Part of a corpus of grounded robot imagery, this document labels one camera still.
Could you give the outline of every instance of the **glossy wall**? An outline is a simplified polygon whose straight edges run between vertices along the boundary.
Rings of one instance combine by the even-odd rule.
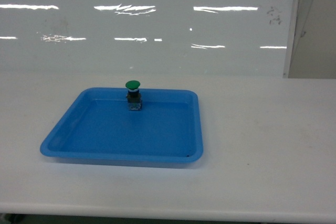
[[[282,76],[293,0],[0,0],[0,71]]]

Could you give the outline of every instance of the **blue tray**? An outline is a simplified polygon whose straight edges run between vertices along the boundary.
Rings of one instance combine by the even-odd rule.
[[[198,98],[192,91],[141,89],[129,111],[127,89],[83,91],[43,141],[60,158],[189,163],[203,153]]]

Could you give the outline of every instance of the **table surface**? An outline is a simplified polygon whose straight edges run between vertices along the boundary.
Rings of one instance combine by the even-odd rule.
[[[197,93],[204,154],[180,168],[60,163],[39,147],[90,87]],[[0,73],[0,212],[336,222],[336,81]]]

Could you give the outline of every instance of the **white wall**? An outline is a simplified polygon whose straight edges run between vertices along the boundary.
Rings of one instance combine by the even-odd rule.
[[[1,4],[59,9],[0,8],[0,37],[17,38],[0,39],[0,71],[277,77],[282,77],[286,49],[260,47],[287,45],[292,8],[292,0],[0,0]],[[94,9],[102,5],[155,6],[155,11],[118,15],[115,10]],[[257,10],[193,10],[204,6]],[[43,40],[55,36],[64,38]],[[64,40],[70,36],[85,40]]]
[[[306,33],[292,56],[290,78],[336,78],[335,13],[335,0],[313,0]]]

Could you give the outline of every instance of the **green button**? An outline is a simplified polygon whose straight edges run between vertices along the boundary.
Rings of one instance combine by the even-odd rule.
[[[135,89],[139,88],[139,86],[140,86],[140,82],[135,81],[135,80],[133,80],[133,81],[128,81],[128,82],[126,83],[126,88],[128,88],[128,89],[130,89],[130,90],[135,90]]]

